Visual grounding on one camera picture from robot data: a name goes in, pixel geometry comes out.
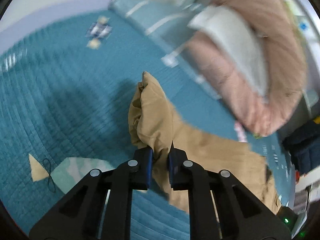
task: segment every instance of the blue pillow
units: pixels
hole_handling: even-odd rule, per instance
[[[212,98],[221,98],[196,68],[191,66],[193,62],[181,56],[184,43],[190,40],[195,32],[187,25],[196,14],[202,11],[201,4],[180,8],[152,0],[114,0],[110,8],[126,18],[167,53],[162,58],[165,65],[181,67]]]

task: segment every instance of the black device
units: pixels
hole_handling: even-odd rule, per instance
[[[129,240],[132,190],[149,188],[152,162],[153,151],[146,147],[115,170],[91,170],[34,225],[29,238]],[[168,170],[173,190],[188,190],[191,240],[291,239],[282,220],[229,171],[206,171],[173,145]]]

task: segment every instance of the blurred pink fabric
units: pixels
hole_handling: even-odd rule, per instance
[[[268,136],[292,116],[306,83],[307,64],[281,0],[212,0],[231,7],[250,26],[265,34],[263,46],[268,63],[269,92],[254,92],[229,58],[202,32],[187,47],[199,70],[220,93],[236,118],[252,133]]]

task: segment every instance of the beige triangle print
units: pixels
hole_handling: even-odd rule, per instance
[[[48,172],[31,154],[29,154],[29,162],[33,182],[49,177]]]

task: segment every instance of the blue bedsheet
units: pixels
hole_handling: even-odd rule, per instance
[[[85,34],[100,15],[110,17],[113,30],[99,49],[89,49]],[[187,122],[237,139],[228,109],[182,68],[165,66],[164,55],[121,17],[102,11],[53,23],[0,56],[0,198],[24,232],[62,197],[46,180],[32,181],[28,154],[40,163],[49,159],[52,169],[66,157],[99,158],[113,166],[129,159],[135,147],[127,114],[143,71],[158,79]],[[277,151],[284,158],[276,135],[248,139],[257,153]],[[288,183],[273,171],[285,202]],[[132,239],[188,239],[188,216],[152,188],[133,195]]]

